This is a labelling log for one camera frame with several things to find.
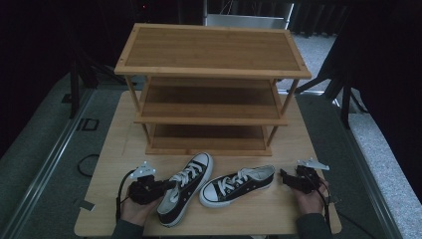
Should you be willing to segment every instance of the shoe rack top shelf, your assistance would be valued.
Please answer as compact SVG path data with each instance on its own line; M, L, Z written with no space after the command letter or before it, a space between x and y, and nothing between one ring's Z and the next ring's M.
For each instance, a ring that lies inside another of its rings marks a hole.
M273 81L151 78L135 122L209 125L286 125Z
M288 30L135 24L118 75L310 79Z

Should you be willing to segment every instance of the shoe lace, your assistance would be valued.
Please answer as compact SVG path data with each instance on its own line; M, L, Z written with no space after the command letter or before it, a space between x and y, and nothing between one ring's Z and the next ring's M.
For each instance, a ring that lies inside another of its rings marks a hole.
M248 169L242 169L238 171L237 175L234 175L232 178L225 177L223 180L218 181L218 188L220 189L223 196L226 196L226 188L229 190L227 191L230 193L235 187L242 185L244 182L248 180Z
M177 174L170 177L170 181L178 181L180 183L180 187L184 187L187 183L189 183L190 180L194 179L199 174L197 172L202 172L202 167L190 162L187 164L185 169L183 171L178 172ZM177 202L177 199L179 197L179 190L177 190L177 187L171 192L170 194L170 201L171 202Z

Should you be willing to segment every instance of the black canvas sneaker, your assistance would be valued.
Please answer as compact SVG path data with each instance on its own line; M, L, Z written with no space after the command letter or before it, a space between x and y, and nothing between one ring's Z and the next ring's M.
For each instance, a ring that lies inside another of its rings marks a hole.
M267 165L217 177L202 187L199 200L206 207L228 206L248 192L269 187L275 171L272 165Z
M182 171L169 179L177 184L165 192L157 207L158 218L163 226L175 226L182 219L190 199L208 181L212 168L211 155L201 152L193 156Z

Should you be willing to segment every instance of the cable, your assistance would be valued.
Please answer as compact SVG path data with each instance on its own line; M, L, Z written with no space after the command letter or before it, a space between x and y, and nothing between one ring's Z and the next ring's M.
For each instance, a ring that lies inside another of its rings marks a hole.
M93 157L93 156L95 156L95 157L99 157L100 155L99 154L90 154L90 155L88 155L88 156L85 156L83 159L81 159L79 162L78 162L78 172L81 174L81 175L83 175L83 176L85 176L85 177L93 177L91 174L87 174L87 173L85 173L85 172L83 172L82 171L82 163L87 159L87 158L90 158L90 157Z
M323 181L321 180L320 183L322 183L322 185L326 188L326 191L328 192L328 205L330 204L331 201L331 193L329 192L328 187L326 186L325 183L323 183ZM342 214L341 212L339 212L337 210L337 214L342 216L344 219L346 219L347 221L349 221L351 224L353 224L354 226L356 226L357 228L359 228L360 230L362 230L364 233L366 233L370 238L376 239L371 233L369 233L366 229L364 229L362 226L360 226L359 224L357 224L356 222L354 222L353 220L351 220L349 217L347 217L346 215Z
M326 203L325 197L322 195L322 193L319 191L319 188L313 183L313 181L308 177L308 172L306 170L306 173L304 173L304 176L308 179L308 181L313 185L314 189L316 190L317 194L320 196L323 202L323 211L324 211L324 217L326 225L328 226L329 232L332 234L331 231L331 223L329 220L329 209L328 204Z
M366 229L364 229L362 226L360 226L359 224L357 224L356 222L354 222L353 220L351 220L349 217L347 217L346 215L342 214L341 212L339 212L337 210L337 214L342 216L344 219L346 219L347 221L349 221L351 224L355 225L357 228L359 228L360 230L362 230L364 233L366 233L370 238L376 239L371 233L369 233Z
M126 182L126 179L134 172L134 170L131 170L128 172L124 178L121 180L120 187L118 188L118 194L117 198L115 199L115 221L117 221L120 218L121 215L121 208L120 205L123 203L123 201L120 200L121 197L121 191L123 190L124 183Z

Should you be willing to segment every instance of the hand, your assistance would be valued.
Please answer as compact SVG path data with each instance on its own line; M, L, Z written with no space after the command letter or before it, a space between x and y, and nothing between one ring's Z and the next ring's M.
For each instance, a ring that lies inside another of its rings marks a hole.
M120 219L132 224L143 226L151 210L158 205L161 200L162 197L146 205L140 205L128 197L121 205Z
M323 184L328 187L328 182L321 179ZM325 186L321 184L319 187L319 192L323 194L326 190ZM302 215L310 214L310 213L322 213L323 210L323 201L320 198L317 191L313 191L309 194L304 194L303 192L292 188L293 194L298 201L299 210L301 211Z

